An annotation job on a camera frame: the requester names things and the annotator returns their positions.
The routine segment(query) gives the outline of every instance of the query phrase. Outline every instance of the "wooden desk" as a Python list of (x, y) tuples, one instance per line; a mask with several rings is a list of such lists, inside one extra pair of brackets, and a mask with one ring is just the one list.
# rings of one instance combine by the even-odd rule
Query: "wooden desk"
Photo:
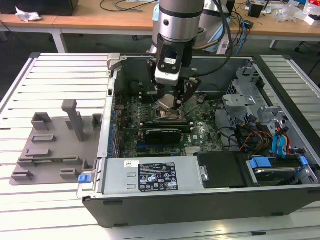
[[(107, 0), (102, 6), (118, 10), (115, 3), (119, 0)], [(72, 17), (58, 16), (53, 23), (55, 28), (109, 29), (109, 30), (143, 30), (152, 31), (155, 4), (147, 4), (140, 9), (143, 12), (111, 12), (100, 8), (101, 0), (80, 0)], [(132, 8), (139, 4), (123, 2), (123, 8)]]
[(14, 14), (0, 14), (0, 20), (7, 26), (7, 27), (23, 27), (23, 28), (53, 28), (54, 21), (56, 20), (57, 16), (52, 15), (42, 15), (41, 20), (37, 21), (21, 21), (16, 15)]
[[(273, 40), (270, 48), (274, 48), (278, 40), (320, 41), (320, 27), (310, 26), (299, 19), (296, 19), (296, 22), (277, 22), (271, 14), (261, 14), (259, 18), (249, 17), (245, 6), (240, 6), (244, 2), (245, 0), (237, 0), (235, 7), (244, 20), (254, 23), (248, 38)], [(239, 31), (239, 25), (235, 19), (231, 21), (230, 30), (233, 34), (237, 34)]]

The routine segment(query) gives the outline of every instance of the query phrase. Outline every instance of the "blue cable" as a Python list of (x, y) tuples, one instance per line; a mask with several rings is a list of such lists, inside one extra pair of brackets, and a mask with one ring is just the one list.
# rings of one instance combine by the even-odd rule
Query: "blue cable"
[(243, 34), (242, 34), (242, 38), (241, 38), (241, 43), (240, 43), (240, 46), (238, 48), (238, 51), (236, 52), (236, 55), (238, 55), (242, 49), (242, 47), (244, 46), (244, 43), (245, 43), (245, 32), (246, 32), (246, 26), (245, 26), (245, 22), (241, 19), (242, 21), (242, 27), (243, 27)]
[(245, 25), (245, 22), (242, 18), (239, 18), (239, 17), (235, 17), (235, 16), (232, 16), (232, 18), (234, 19), (238, 19), (238, 20), (241, 20), (242, 22), (242, 27), (243, 27), (243, 33), (242, 33), (242, 37), (241, 37), (241, 42), (240, 42), (240, 46), (238, 48), (238, 51), (236, 52), (236, 55), (238, 55), (242, 49), (242, 47), (244, 46), (245, 44), (245, 32), (246, 32), (246, 25)]

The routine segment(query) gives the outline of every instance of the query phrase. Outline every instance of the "plastic bag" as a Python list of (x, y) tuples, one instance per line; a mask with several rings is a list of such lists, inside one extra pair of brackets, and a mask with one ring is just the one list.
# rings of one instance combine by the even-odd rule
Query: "plastic bag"
[(308, 15), (320, 15), (320, 0), (307, 0), (303, 12)]
[(285, 21), (296, 21), (294, 15), (299, 11), (299, 8), (295, 7), (294, 2), (289, 2), (282, 9), (277, 9), (272, 12), (275, 20), (277, 22), (285, 22)]

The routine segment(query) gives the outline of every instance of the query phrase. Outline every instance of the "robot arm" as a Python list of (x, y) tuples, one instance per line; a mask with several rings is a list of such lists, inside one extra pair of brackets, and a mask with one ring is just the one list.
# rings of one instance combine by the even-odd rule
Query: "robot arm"
[(164, 95), (164, 85), (173, 87), (173, 109), (178, 109), (182, 102), (191, 98), (201, 83), (192, 78), (194, 72), (190, 64), (204, 3), (205, 0), (160, 0), (153, 79), (159, 97)]

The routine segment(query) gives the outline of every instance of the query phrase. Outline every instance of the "sticker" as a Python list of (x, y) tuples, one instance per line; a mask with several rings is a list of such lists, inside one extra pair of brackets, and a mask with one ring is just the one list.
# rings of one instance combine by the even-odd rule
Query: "sticker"
[(309, 0), (309, 3), (320, 7), (320, 0)]
[(178, 179), (174, 162), (139, 164), (138, 167), (140, 192), (178, 190)]
[(125, 168), (138, 168), (140, 161), (124, 161)]
[(166, 57), (166, 58), (164, 59), (164, 62), (165, 62), (166, 64), (172, 64), (172, 65), (173, 65), (173, 64), (176, 64), (177, 60)]

